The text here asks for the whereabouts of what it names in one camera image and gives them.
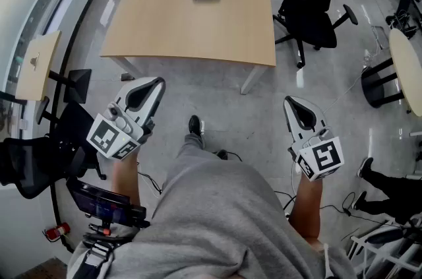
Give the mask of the person's right forearm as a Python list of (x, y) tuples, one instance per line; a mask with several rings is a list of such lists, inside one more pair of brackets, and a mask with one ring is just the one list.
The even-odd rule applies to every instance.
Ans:
[(317, 250), (322, 249), (322, 243), (318, 240), (321, 198), (322, 179), (309, 181), (306, 175), (302, 174), (289, 223), (309, 245)]

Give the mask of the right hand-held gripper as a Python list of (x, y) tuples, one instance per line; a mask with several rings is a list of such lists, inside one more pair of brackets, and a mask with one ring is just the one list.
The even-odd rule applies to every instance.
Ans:
[[(326, 118), (317, 105), (303, 98), (286, 96), (284, 113), (289, 132), (294, 140), (299, 140), (288, 151), (309, 181), (322, 179), (344, 165), (340, 139), (326, 126)], [(305, 131), (315, 131), (318, 127), (323, 128), (303, 138)]]

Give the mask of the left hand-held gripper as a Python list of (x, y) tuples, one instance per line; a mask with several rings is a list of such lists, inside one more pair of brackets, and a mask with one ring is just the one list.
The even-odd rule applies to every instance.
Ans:
[(165, 92), (162, 77), (142, 77), (125, 84), (103, 114), (97, 114), (86, 137), (100, 154), (123, 160), (152, 135), (152, 118)]

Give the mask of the white metal shelf rack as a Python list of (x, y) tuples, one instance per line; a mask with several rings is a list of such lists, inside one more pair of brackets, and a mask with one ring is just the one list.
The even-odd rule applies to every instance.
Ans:
[(422, 279), (422, 214), (404, 226), (387, 221), (350, 241), (347, 255), (358, 279)]

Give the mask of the person's grey trouser leg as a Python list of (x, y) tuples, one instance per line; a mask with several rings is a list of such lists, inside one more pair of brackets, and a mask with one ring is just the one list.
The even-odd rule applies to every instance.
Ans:
[(204, 149), (204, 143), (200, 136), (189, 133), (185, 136), (184, 143), (174, 159), (170, 172), (177, 175), (189, 168), (208, 162), (223, 162), (223, 160)]

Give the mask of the small wooden side table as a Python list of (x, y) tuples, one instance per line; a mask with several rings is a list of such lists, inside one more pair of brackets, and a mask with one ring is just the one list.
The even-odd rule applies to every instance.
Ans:
[(67, 76), (51, 70), (51, 61), (59, 40), (61, 31), (39, 36), (30, 41), (20, 74), (18, 77), (15, 98), (18, 100), (41, 101), (45, 96), (47, 79), (65, 85), (64, 102), (74, 101), (85, 104), (92, 71), (77, 69), (69, 71)]

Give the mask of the black mesh-back office chair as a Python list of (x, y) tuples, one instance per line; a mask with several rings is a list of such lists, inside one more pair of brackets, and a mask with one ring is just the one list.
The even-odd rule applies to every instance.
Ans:
[(69, 102), (60, 117), (41, 106), (37, 120), (54, 128), (35, 139), (7, 138), (0, 143), (0, 185), (13, 184), (25, 199), (33, 199), (60, 179), (81, 178), (88, 169), (102, 173), (97, 150), (86, 140), (94, 118), (78, 103)]

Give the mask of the person's left forearm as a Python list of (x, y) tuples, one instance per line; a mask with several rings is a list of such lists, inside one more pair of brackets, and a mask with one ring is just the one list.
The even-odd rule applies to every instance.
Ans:
[(129, 154), (123, 160), (113, 163), (111, 190), (128, 196), (132, 203), (139, 201), (137, 153)]

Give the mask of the black chest-mounted screen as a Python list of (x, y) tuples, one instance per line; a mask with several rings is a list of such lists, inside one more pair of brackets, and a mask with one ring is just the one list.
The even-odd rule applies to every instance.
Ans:
[(147, 228), (146, 209), (131, 203), (128, 196), (106, 191), (75, 177), (66, 182), (78, 209), (108, 224)]

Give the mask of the black chest mount red button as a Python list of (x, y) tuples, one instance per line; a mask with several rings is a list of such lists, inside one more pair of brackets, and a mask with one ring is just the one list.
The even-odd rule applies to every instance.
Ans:
[(82, 242), (87, 245), (103, 242), (110, 245), (122, 245), (132, 241), (132, 235), (116, 235), (110, 228), (110, 223), (102, 222), (101, 225), (89, 223), (89, 232), (82, 237)]

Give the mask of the black swivel chair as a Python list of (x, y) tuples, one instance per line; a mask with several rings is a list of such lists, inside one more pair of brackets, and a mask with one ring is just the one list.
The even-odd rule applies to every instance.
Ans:
[(399, 0), (398, 7), (385, 19), (387, 25), (400, 30), (409, 40), (422, 32), (422, 0)]

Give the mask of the red fire extinguisher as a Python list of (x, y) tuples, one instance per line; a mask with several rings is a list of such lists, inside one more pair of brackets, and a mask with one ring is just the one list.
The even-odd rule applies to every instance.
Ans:
[(54, 243), (61, 239), (62, 236), (66, 236), (71, 231), (70, 225), (64, 222), (54, 228), (44, 230), (42, 233), (44, 237), (50, 242)]

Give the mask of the person's grey sweatshirt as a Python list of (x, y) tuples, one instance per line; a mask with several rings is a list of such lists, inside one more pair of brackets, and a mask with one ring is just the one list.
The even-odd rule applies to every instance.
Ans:
[(101, 279), (355, 279), (339, 248), (316, 250), (288, 222), (266, 180), (208, 160), (168, 180), (150, 225), (117, 247)]

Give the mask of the white table leg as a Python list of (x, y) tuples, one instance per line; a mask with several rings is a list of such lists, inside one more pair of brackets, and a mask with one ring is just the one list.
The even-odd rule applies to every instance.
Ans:
[(140, 76), (139, 70), (125, 57), (112, 57), (111, 60), (134, 78)]
[(260, 79), (260, 77), (266, 72), (267, 70), (266, 65), (255, 65), (252, 69), (252, 71), (249, 73), (247, 79), (243, 83), (240, 94), (246, 95), (249, 93), (251, 88), (257, 83), (257, 81)]

